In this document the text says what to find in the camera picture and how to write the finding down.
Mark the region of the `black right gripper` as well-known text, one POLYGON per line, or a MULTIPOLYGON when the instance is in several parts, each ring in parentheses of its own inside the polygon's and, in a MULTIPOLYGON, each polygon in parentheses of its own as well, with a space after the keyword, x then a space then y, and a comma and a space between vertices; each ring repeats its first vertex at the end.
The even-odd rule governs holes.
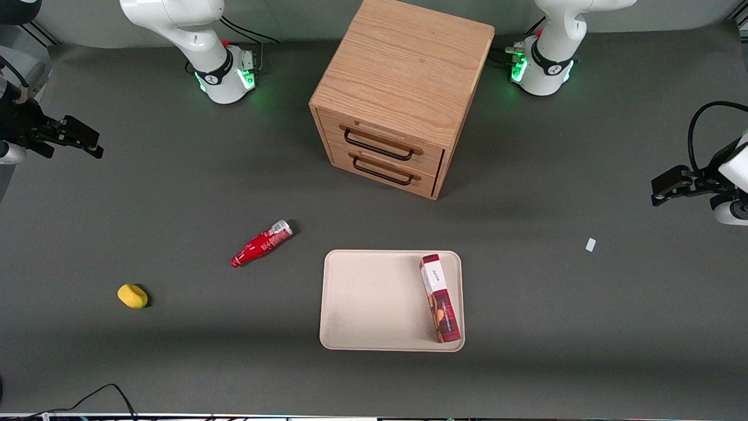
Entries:
POLYGON ((65 140, 60 141, 53 123, 34 99, 18 104, 10 96, 3 96, 2 159, 24 159, 28 151, 49 159, 54 154, 53 144, 75 147, 96 159, 103 157, 104 148, 98 144, 99 133, 96 130, 75 117, 65 116, 61 120, 61 135, 65 140))

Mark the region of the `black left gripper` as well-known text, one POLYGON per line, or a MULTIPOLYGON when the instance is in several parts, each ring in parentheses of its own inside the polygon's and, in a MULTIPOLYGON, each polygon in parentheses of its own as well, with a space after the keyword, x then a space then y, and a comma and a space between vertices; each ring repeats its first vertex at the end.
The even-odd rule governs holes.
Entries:
POLYGON ((695 162, 695 153, 692 152, 692 171, 686 165, 676 165, 656 176, 652 179, 652 206, 659 207, 671 199, 705 194, 738 196, 735 184, 719 172, 719 167, 732 158, 736 149, 737 146, 723 147, 703 167, 695 162))

